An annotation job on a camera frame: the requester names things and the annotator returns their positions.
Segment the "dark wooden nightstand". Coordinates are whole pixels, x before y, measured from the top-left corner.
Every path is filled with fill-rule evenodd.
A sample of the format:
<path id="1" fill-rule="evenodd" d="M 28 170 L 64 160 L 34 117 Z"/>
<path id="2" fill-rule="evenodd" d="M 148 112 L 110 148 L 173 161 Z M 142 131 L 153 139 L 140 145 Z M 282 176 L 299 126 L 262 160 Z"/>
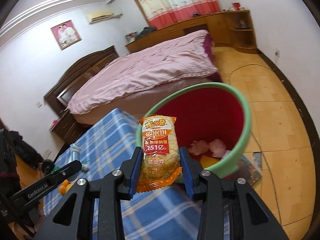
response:
<path id="1" fill-rule="evenodd" d="M 75 143 L 84 133 L 83 127 L 76 122 L 69 110 L 63 112 L 50 130 L 69 145 Z"/>

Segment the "dark clothes on cabinet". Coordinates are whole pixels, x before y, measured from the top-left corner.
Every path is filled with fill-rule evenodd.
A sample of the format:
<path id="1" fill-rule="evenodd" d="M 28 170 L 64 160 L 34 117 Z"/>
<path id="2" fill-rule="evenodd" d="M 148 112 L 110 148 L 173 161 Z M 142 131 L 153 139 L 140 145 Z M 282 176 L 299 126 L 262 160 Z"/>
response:
<path id="1" fill-rule="evenodd" d="M 150 33 L 153 33 L 154 31 L 157 31 L 156 27 L 144 27 L 144 29 L 135 36 L 135 40 L 143 38 L 144 36 L 149 35 Z"/>

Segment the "dark wooden headboard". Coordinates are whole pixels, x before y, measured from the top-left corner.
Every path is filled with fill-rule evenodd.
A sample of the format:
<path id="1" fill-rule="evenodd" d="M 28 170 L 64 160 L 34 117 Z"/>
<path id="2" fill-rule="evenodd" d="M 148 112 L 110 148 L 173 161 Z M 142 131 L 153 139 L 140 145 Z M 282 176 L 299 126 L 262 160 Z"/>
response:
<path id="1" fill-rule="evenodd" d="M 72 64 L 44 95 L 45 102 L 57 114 L 64 115 L 72 96 L 106 65 L 119 57 L 115 46 L 90 53 Z"/>

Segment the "wall air conditioner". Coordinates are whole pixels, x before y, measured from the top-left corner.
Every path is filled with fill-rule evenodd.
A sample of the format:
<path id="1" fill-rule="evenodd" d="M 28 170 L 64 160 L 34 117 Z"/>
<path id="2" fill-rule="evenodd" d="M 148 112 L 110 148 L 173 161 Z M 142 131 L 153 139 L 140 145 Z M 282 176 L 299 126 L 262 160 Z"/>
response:
<path id="1" fill-rule="evenodd" d="M 86 15 L 86 20 L 89 24 L 94 24 L 100 21 L 109 20 L 114 16 L 114 13 L 109 10 L 91 12 Z"/>

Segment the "blue plaid tablecloth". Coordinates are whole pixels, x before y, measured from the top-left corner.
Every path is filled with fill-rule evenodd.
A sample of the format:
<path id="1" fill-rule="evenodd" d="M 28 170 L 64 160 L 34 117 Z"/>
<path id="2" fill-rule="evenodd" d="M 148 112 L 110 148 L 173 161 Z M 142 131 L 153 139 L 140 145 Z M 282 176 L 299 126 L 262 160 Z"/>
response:
<path id="1" fill-rule="evenodd" d="M 114 109 L 57 160 L 35 239 L 225 239 L 220 180 L 178 152 L 180 184 L 138 192 L 138 121 Z"/>

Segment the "clear plastic bottle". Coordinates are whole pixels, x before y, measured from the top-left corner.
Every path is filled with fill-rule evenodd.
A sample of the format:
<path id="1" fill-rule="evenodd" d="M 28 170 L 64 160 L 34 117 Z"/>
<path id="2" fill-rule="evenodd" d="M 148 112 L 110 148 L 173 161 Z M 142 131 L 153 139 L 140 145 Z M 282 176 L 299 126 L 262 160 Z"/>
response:
<path id="1" fill-rule="evenodd" d="M 71 161 L 80 161 L 80 147 L 77 144 L 71 144 Z M 78 177 L 79 173 L 80 173 L 81 169 L 76 172 L 74 175 L 72 175 L 71 177 L 68 178 L 69 182 L 73 182 L 76 180 L 76 178 Z"/>

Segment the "black hanging jacket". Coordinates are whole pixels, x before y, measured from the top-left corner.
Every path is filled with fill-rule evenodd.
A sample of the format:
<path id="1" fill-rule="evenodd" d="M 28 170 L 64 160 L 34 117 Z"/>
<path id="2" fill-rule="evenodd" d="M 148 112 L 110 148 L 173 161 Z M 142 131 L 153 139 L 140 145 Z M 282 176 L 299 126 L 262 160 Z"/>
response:
<path id="1" fill-rule="evenodd" d="M 15 153 L 31 168 L 38 169 L 43 157 L 17 131 L 9 131 L 8 136 L 15 147 Z"/>

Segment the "cream and red curtain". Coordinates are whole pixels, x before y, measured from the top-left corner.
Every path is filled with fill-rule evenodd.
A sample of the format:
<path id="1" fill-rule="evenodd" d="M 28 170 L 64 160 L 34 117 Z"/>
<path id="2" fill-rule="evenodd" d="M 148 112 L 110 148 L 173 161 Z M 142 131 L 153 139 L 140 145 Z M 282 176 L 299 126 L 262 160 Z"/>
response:
<path id="1" fill-rule="evenodd" d="M 194 16 L 220 12 L 218 0 L 137 0 L 151 26 L 161 29 Z"/>

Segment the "orange fruit toy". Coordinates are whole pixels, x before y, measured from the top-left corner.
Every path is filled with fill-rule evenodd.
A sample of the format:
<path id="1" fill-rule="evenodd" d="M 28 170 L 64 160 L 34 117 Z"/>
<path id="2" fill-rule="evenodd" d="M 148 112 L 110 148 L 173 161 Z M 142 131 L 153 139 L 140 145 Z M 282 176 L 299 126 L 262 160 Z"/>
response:
<path id="1" fill-rule="evenodd" d="M 72 186 L 72 184 L 67 179 L 64 180 L 58 188 L 59 194 L 64 196 L 67 193 L 67 191 L 70 189 L 71 186 Z"/>

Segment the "framed wedding photo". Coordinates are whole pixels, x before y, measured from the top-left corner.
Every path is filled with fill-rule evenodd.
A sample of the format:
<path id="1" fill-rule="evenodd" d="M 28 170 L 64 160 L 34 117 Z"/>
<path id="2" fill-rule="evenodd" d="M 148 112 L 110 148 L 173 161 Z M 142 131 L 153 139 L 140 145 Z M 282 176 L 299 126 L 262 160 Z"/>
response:
<path id="1" fill-rule="evenodd" d="M 81 37 L 71 20 L 52 27 L 51 31 L 61 50 L 81 41 Z"/>

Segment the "red cup on cabinet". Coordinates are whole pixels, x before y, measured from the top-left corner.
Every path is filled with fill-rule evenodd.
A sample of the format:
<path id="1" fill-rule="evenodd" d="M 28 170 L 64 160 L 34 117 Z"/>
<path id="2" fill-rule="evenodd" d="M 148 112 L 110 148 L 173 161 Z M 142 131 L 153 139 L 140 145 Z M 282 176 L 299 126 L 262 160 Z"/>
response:
<path id="1" fill-rule="evenodd" d="M 240 3 L 239 2 L 233 2 L 232 6 L 235 10 L 240 10 Z"/>

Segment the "orange snack packet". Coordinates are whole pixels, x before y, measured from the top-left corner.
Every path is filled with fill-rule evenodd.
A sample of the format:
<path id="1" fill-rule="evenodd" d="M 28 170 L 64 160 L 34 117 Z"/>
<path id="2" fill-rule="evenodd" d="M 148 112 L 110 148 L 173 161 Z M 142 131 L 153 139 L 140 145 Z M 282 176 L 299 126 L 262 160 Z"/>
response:
<path id="1" fill-rule="evenodd" d="M 147 116 L 140 121 L 143 161 L 136 192 L 169 186 L 180 176 L 182 168 L 175 122 L 175 117 L 163 115 Z"/>

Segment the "green bin with red liner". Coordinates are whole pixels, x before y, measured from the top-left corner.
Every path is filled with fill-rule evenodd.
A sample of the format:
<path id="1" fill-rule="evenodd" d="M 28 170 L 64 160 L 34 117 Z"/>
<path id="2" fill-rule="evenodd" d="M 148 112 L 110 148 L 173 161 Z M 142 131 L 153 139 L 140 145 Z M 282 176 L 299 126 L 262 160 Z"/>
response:
<path id="1" fill-rule="evenodd" d="M 218 82 L 201 83 L 166 97 L 146 113 L 176 118 L 175 133 L 178 148 L 187 150 L 193 141 L 207 143 L 220 139 L 229 151 L 220 161 L 202 167 L 225 178 L 238 170 L 249 141 L 251 113 L 246 98 L 234 87 Z M 136 133 L 142 148 L 142 125 Z"/>

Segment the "colourful wrapper on floor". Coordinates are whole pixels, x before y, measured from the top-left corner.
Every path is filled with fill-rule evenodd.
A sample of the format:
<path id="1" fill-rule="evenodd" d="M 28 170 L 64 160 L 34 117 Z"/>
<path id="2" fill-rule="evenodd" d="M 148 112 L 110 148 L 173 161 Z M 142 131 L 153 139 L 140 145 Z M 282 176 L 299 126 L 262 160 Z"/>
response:
<path id="1" fill-rule="evenodd" d="M 251 187 L 256 187 L 262 181 L 262 172 L 256 164 L 252 163 L 245 155 L 238 160 L 237 178 L 245 179 Z"/>

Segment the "long wooden cabinet desk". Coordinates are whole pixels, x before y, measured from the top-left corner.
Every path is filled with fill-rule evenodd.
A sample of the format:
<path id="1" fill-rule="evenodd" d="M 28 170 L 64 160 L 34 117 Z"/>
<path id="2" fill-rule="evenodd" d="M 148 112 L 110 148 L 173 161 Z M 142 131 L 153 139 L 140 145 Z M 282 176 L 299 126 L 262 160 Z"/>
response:
<path id="1" fill-rule="evenodd" d="M 225 11 L 198 16 L 156 30 L 126 45 L 130 53 L 149 48 L 195 31 L 206 30 L 216 47 L 232 47 L 241 53 L 258 52 L 249 10 Z"/>

